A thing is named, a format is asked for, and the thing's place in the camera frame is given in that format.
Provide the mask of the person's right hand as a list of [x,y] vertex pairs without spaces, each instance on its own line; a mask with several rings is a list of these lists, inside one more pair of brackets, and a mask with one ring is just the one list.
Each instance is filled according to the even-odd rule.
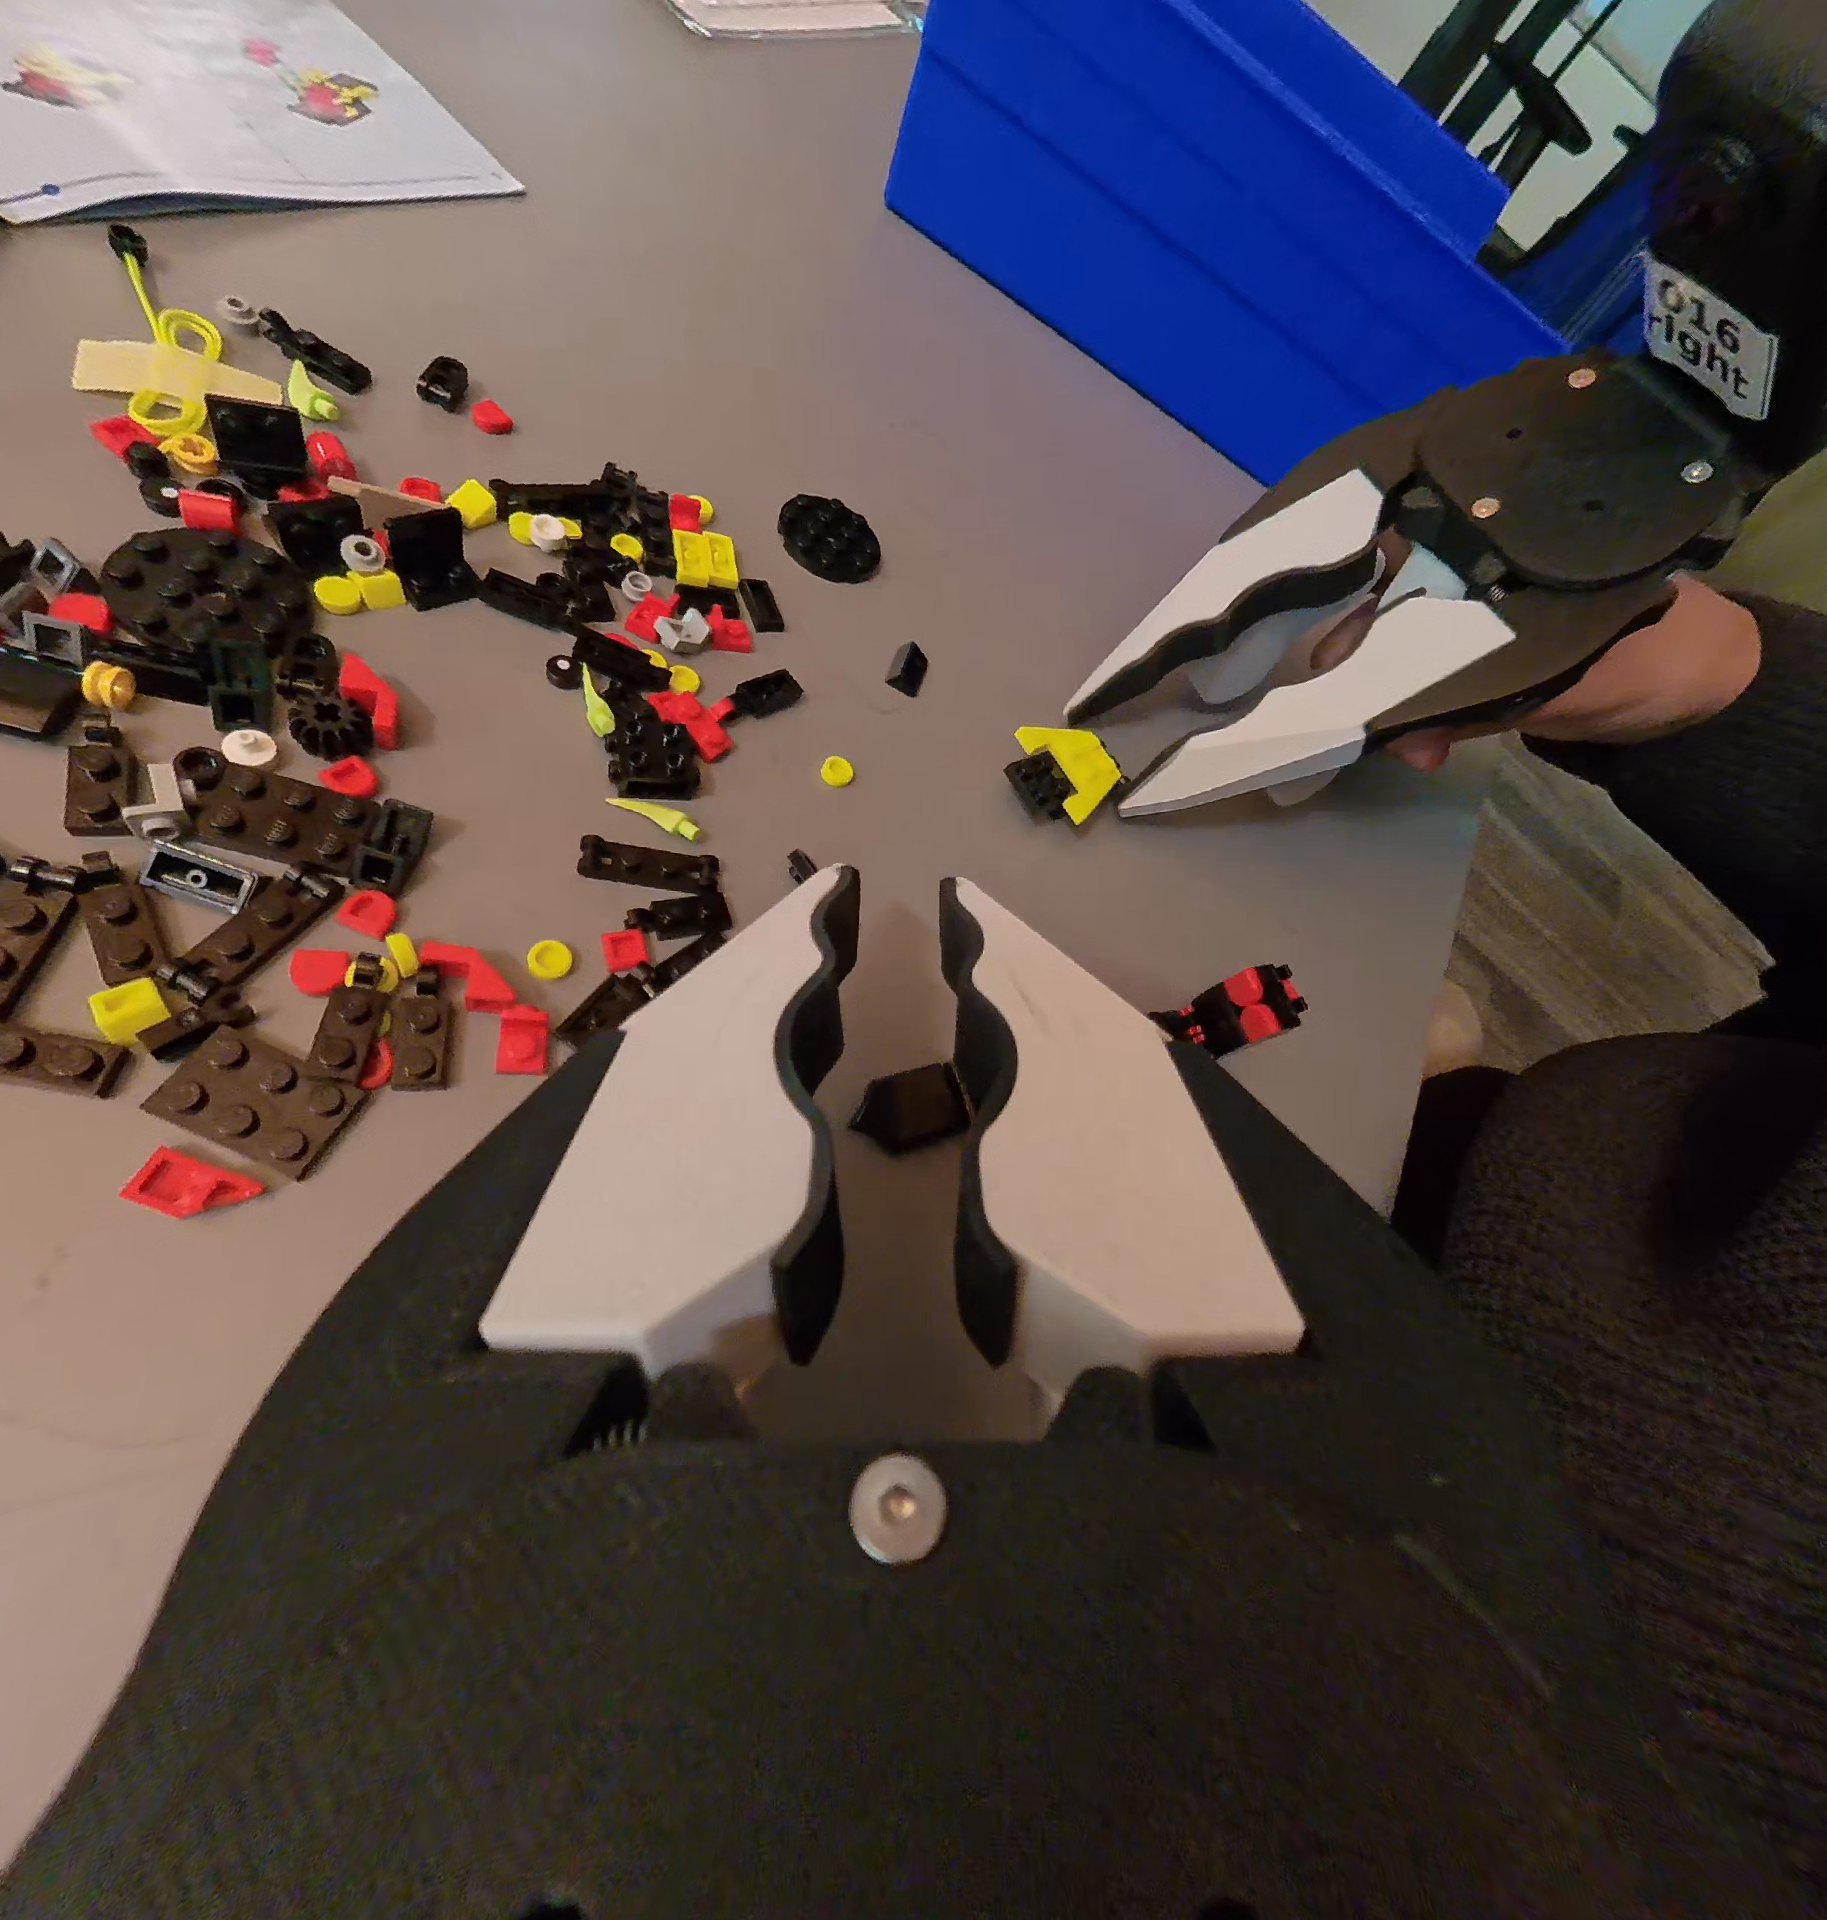
[[1662,617],[1618,641],[1573,687],[1519,717],[1406,732],[1388,757],[1439,770],[1454,746],[1516,732],[1558,746],[1630,747],[1684,732],[1731,706],[1763,665],[1753,611],[1690,572],[1671,579]]

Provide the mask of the dark round studded lego plate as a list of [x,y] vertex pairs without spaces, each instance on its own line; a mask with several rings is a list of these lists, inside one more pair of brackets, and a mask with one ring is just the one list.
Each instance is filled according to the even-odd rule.
[[883,546],[873,522],[844,501],[816,493],[791,496],[778,513],[778,532],[789,556],[830,584],[861,584],[883,564]]

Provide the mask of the blue plastic bin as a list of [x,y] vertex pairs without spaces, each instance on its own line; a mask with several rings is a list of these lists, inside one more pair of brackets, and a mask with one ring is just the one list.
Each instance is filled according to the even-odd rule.
[[1261,482],[1570,346],[1507,188],[1306,5],[943,2],[886,206]]

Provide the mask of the yellow black wedge lego assembly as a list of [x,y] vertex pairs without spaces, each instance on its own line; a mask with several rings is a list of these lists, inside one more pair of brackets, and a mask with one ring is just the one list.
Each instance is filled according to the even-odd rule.
[[1021,751],[1002,774],[1037,822],[1080,828],[1121,786],[1122,770],[1096,732],[1021,727],[1016,741]]

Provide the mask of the pile of lego pieces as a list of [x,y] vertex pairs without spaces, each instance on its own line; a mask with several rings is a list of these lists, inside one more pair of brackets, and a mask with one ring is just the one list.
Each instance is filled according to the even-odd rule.
[[375,1090],[446,1088],[458,1013],[496,1021],[499,1074],[538,1075],[733,927],[715,854],[590,835],[578,876],[659,898],[601,935],[607,974],[566,1019],[478,946],[411,939],[400,901],[438,817],[386,791],[397,683],[326,615],[478,601],[550,636],[544,672],[584,700],[609,803],[683,841],[706,770],[803,686],[778,668],[710,700],[677,661],[783,629],[706,498],[613,464],[566,490],[372,489],[330,430],[368,366],[274,309],[161,309],[142,234],[109,243],[142,343],[274,378],[287,405],[146,393],[94,420],[164,518],[103,564],[0,528],[0,734],[63,747],[61,827],[90,839],[0,849],[0,1087],[100,1098],[139,1060],[173,1065],[151,1113],[303,1179]]

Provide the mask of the black red yellow lego assembly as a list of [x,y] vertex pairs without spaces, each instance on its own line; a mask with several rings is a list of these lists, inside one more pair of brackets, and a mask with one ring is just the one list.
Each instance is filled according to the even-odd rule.
[[1216,1060],[1302,1025],[1306,999],[1286,965],[1232,972],[1175,1008],[1148,1013],[1170,1042],[1191,1044]]

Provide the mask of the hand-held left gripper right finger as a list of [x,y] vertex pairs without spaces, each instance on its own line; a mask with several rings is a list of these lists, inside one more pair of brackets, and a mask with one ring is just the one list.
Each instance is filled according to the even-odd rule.
[[956,1293],[981,1353],[1069,1390],[1099,1366],[1301,1347],[1165,1035],[970,878],[943,883],[941,941],[972,1107]]

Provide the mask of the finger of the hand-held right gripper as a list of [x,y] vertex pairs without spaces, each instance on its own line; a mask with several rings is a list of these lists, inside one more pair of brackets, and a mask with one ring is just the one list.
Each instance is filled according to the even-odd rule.
[[1260,690],[1291,648],[1376,595],[1384,501],[1353,470],[1227,534],[1086,676],[1066,722],[1088,727],[1179,671],[1207,708]]
[[1193,732],[1118,803],[1124,820],[1198,806],[1356,762],[1371,732],[1407,700],[1424,696],[1514,639],[1483,599],[1406,598],[1382,612],[1356,651],[1314,678],[1272,687],[1240,719]]

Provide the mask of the pale yellow plastic strip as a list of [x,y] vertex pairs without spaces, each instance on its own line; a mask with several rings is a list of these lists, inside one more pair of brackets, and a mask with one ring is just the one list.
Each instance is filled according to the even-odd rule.
[[180,405],[209,396],[287,405],[286,388],[274,378],[161,343],[82,340],[75,350],[72,384],[77,391],[153,393],[161,402],[175,401]]

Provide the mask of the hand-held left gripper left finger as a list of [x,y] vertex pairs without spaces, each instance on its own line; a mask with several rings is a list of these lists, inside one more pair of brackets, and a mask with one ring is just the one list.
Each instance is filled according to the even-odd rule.
[[842,1289],[831,1125],[861,881],[818,870],[616,1035],[481,1320],[499,1352],[650,1374],[806,1365]]

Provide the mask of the lego instruction booklet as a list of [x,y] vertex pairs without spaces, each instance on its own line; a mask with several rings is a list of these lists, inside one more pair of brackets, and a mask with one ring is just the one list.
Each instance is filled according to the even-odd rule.
[[522,185],[337,5],[0,2],[0,223]]

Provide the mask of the person's right forearm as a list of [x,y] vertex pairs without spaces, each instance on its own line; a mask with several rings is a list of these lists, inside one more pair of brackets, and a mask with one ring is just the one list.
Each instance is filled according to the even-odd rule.
[[1531,741],[1588,779],[1765,945],[1737,1032],[1827,1044],[1827,615],[1728,595],[1763,665],[1716,717],[1630,747]]

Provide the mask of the black sloped lego brick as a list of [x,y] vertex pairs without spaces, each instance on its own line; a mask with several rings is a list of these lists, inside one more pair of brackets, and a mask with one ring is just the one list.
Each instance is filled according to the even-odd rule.
[[865,1085],[848,1128],[886,1155],[910,1155],[972,1125],[966,1085],[952,1060],[884,1074]]

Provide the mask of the clear plastic container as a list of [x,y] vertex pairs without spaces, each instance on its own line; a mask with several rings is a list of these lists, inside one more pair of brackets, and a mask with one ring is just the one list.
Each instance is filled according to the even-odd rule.
[[855,38],[926,27],[927,2],[667,2],[693,31],[715,40]]

